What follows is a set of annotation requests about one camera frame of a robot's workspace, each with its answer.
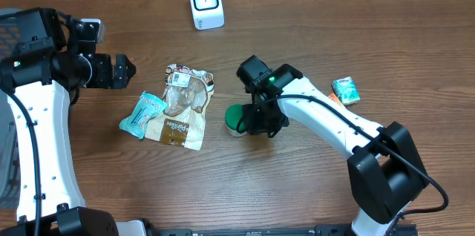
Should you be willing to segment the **green lid clear jar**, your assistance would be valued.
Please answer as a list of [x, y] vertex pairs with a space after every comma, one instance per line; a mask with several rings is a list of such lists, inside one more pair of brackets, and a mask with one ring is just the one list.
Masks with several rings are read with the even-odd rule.
[[244, 123], [238, 125], [239, 120], [243, 117], [243, 105], [231, 105], [225, 113], [226, 130], [233, 137], [242, 137], [246, 134]]

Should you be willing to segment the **mint green wipes pack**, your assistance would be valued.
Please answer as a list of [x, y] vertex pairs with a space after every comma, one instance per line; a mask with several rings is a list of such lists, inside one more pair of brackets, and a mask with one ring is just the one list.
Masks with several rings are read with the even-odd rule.
[[167, 106], [167, 103], [158, 96], [144, 91], [132, 114], [120, 122], [119, 128], [142, 140], [145, 137], [148, 121], [161, 114]]

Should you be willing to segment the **clear bag bread package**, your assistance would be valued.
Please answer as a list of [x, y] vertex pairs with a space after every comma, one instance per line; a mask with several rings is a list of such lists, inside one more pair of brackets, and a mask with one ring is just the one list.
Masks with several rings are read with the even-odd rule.
[[199, 151], [205, 134], [206, 109], [213, 94], [212, 73], [185, 65], [168, 65], [163, 94], [167, 106], [148, 121], [145, 137]]

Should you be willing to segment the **orange tissue pack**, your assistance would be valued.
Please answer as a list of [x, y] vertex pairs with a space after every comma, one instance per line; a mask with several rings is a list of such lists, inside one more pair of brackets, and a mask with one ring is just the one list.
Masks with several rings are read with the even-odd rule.
[[345, 107], [345, 105], [340, 101], [340, 99], [334, 94], [334, 93], [331, 93], [329, 96], [328, 96], [333, 102], [335, 102], [336, 104], [340, 105], [341, 107]]

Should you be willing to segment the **teal tissue pack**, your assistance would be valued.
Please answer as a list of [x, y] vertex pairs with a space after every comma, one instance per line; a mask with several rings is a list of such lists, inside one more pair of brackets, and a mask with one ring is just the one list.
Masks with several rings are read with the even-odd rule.
[[344, 105], [356, 104], [361, 100], [358, 89], [350, 76], [334, 80], [332, 89]]

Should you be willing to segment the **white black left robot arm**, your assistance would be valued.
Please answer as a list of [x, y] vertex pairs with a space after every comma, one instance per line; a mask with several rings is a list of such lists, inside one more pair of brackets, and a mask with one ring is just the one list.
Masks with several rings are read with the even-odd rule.
[[69, 114], [81, 88], [123, 89], [136, 72], [123, 54], [97, 53], [99, 19], [52, 8], [1, 11], [1, 90], [16, 125], [17, 223], [3, 235], [155, 235], [146, 219], [117, 222], [89, 209], [79, 189]]

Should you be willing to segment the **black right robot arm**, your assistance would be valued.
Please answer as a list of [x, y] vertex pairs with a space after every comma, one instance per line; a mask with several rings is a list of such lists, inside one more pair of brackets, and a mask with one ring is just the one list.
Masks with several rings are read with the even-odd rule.
[[302, 72], [284, 64], [273, 70], [256, 56], [240, 64], [238, 79], [251, 94], [235, 131], [274, 137], [293, 119], [305, 125], [345, 160], [360, 210], [344, 235], [397, 235], [407, 206], [427, 187], [427, 172], [409, 131], [384, 127], [340, 106]]

